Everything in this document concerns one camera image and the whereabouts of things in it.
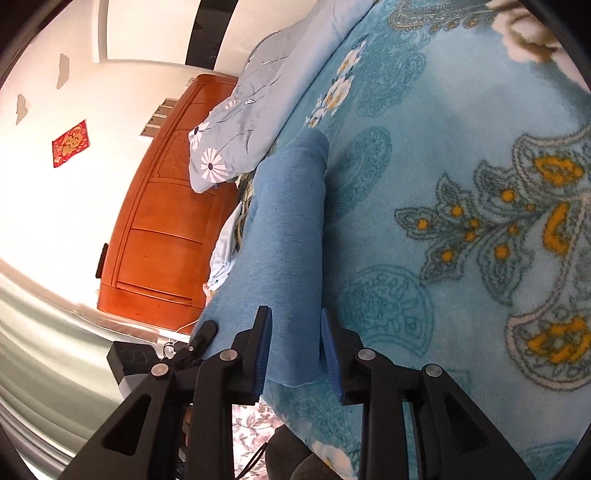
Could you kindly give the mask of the mustard knitted folded garment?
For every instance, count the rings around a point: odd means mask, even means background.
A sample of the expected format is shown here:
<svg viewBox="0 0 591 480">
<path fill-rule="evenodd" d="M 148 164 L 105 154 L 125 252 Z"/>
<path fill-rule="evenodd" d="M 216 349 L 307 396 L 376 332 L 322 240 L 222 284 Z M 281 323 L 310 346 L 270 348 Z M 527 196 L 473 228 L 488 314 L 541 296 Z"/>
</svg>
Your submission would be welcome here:
<svg viewBox="0 0 591 480">
<path fill-rule="evenodd" d="M 235 239 L 235 250 L 238 251 L 242 246 L 243 231 L 245 231 L 245 223 L 247 215 L 249 214 L 250 203 L 252 203 L 253 196 L 253 177 L 256 172 L 242 174 L 236 180 L 238 187 L 238 218 L 235 221 L 233 228 L 233 238 Z"/>
</svg>

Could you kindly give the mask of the wall switch panel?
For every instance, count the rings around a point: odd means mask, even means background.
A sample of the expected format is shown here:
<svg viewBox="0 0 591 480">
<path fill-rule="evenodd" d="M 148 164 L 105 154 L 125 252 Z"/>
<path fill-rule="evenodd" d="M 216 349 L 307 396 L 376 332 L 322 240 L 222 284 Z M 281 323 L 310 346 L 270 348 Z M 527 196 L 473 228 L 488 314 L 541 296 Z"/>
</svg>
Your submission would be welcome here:
<svg viewBox="0 0 591 480">
<path fill-rule="evenodd" d="M 173 108 L 177 103 L 176 99 L 166 98 L 156 108 L 154 113 L 151 115 L 145 126 L 143 127 L 140 135 L 144 137 L 154 138 L 164 125 L 166 119 L 172 112 Z"/>
</svg>

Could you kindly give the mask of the orange wooden headboard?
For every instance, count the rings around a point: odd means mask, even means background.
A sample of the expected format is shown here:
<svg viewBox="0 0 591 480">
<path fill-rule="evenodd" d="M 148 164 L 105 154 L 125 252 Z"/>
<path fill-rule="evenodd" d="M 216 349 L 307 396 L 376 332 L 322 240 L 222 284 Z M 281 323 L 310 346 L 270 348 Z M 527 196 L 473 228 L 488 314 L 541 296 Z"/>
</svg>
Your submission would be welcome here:
<svg viewBox="0 0 591 480">
<path fill-rule="evenodd" d="M 98 310 L 180 334 L 204 310 L 202 285 L 235 184 L 194 193 L 188 133 L 231 94 L 233 77 L 193 80 L 148 147 L 101 257 Z"/>
</svg>

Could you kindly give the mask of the grey-blue floral duvet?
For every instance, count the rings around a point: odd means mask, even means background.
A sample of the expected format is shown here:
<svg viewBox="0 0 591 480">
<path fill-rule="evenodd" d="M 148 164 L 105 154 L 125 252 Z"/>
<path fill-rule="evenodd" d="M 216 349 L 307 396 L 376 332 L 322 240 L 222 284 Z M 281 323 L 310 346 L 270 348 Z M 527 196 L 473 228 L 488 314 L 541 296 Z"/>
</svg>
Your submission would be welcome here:
<svg viewBox="0 0 591 480">
<path fill-rule="evenodd" d="M 318 1 L 307 17 L 256 45 L 231 95 L 188 133 L 193 192 L 256 169 L 308 86 L 373 5 Z"/>
</svg>

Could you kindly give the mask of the white wardrobe with black stripe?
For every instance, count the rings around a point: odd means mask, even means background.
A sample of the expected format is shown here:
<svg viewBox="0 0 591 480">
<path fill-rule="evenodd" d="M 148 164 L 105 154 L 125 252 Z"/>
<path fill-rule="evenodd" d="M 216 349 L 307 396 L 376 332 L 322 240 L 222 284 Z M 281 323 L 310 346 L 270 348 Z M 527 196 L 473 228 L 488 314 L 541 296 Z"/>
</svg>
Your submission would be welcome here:
<svg viewBox="0 0 591 480">
<path fill-rule="evenodd" d="M 236 76 L 266 36 L 313 1 L 94 1 L 93 60 L 185 65 Z"/>
</svg>

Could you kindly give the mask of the white folded garment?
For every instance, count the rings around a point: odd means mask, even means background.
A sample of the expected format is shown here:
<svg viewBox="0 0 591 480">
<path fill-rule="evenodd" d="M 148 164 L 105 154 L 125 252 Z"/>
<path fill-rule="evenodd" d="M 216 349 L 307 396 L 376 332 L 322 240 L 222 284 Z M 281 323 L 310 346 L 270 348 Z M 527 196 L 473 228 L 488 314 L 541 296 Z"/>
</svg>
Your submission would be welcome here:
<svg viewBox="0 0 591 480">
<path fill-rule="evenodd" d="M 235 240 L 235 227 L 242 214 L 242 202 L 238 203 L 219 232 L 209 260 L 209 277 L 205 283 L 209 292 L 215 292 L 228 279 L 238 251 Z"/>
</svg>

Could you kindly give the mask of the teal floral bed blanket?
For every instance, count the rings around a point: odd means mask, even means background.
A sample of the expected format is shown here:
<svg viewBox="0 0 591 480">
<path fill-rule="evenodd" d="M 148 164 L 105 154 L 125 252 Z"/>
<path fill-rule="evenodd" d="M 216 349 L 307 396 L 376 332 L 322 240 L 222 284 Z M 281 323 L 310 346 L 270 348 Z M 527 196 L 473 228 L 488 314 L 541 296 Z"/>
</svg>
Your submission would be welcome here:
<svg viewBox="0 0 591 480">
<path fill-rule="evenodd" d="M 443 367 L 539 479 L 590 422 L 590 95 L 519 1 L 380 1 L 276 146 L 329 140 L 324 302 Z"/>
</svg>

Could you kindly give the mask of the grey floral bedside cover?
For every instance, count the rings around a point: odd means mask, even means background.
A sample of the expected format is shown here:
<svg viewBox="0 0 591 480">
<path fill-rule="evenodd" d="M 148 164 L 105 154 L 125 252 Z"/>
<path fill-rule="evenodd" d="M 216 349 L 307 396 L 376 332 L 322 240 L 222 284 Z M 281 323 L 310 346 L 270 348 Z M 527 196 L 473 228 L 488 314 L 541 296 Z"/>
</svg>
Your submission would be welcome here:
<svg viewBox="0 0 591 480">
<path fill-rule="evenodd" d="M 264 443 L 273 437 L 283 421 L 276 416 L 270 405 L 259 400 L 256 405 L 232 406 L 232 442 L 235 476 L 256 458 Z"/>
</svg>

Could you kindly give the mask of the red paper wall decoration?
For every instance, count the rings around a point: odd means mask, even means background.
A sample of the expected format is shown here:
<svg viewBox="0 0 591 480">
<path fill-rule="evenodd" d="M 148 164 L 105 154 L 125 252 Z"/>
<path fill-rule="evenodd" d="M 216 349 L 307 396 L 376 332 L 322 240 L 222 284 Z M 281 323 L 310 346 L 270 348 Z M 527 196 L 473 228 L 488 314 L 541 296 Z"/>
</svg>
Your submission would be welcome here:
<svg viewBox="0 0 591 480">
<path fill-rule="evenodd" d="M 90 146 L 86 121 L 82 120 L 52 141 L 52 164 L 58 168 Z"/>
</svg>

